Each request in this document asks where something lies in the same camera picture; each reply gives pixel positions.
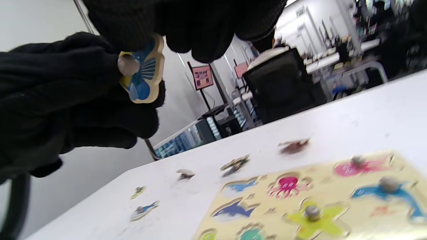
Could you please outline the person's right hand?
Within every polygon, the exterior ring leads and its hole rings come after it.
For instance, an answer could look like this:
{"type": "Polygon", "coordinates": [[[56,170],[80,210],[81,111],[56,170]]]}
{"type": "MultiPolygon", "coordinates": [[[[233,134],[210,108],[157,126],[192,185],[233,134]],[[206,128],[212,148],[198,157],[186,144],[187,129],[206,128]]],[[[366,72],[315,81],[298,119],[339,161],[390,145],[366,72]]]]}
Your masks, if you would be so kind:
{"type": "Polygon", "coordinates": [[[159,128],[166,87],[148,104],[120,85],[121,51],[148,46],[153,33],[201,63],[221,58],[234,36],[267,50],[285,0],[85,0],[99,35],[75,33],[1,53],[1,183],[42,178],[61,154],[85,146],[130,149],[159,128]]]}

